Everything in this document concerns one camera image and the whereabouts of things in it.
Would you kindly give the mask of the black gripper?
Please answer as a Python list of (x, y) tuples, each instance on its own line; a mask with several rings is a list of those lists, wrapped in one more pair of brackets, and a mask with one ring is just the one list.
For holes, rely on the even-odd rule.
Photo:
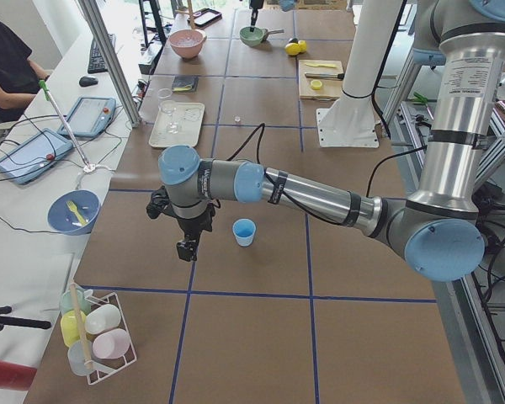
[(262, 9), (264, 0), (249, 0), (249, 7), (252, 10), (250, 18), (250, 28), (254, 29), (258, 20), (258, 10)]
[(200, 201), (193, 208), (174, 206), (165, 187), (151, 193), (151, 199), (146, 206), (147, 215), (155, 220), (160, 215), (172, 217), (183, 231), (184, 239), (176, 243), (178, 257), (186, 262), (197, 260), (199, 239), (202, 231), (212, 231), (212, 218), (215, 207), (211, 202)]

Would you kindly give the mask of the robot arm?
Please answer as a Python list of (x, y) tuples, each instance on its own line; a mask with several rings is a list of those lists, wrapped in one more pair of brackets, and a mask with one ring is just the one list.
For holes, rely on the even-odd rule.
[(359, 195), (259, 162), (203, 159), (190, 146), (171, 146), (158, 159), (162, 187), (146, 212), (176, 219), (183, 231), (179, 257), (197, 258), (218, 199), (266, 200), (357, 228), (433, 281), (473, 272), (485, 243), (472, 195), (505, 62), (505, 1), (421, 1), (415, 27), (415, 53), (430, 55), (444, 73), (414, 193), (406, 199)]

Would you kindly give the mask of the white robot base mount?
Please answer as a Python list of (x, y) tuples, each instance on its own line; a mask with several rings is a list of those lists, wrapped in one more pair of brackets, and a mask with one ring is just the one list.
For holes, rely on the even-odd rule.
[(317, 110), (321, 147), (379, 146), (375, 133), (373, 92), (405, 4), (402, 0), (363, 2), (340, 98), (330, 109)]

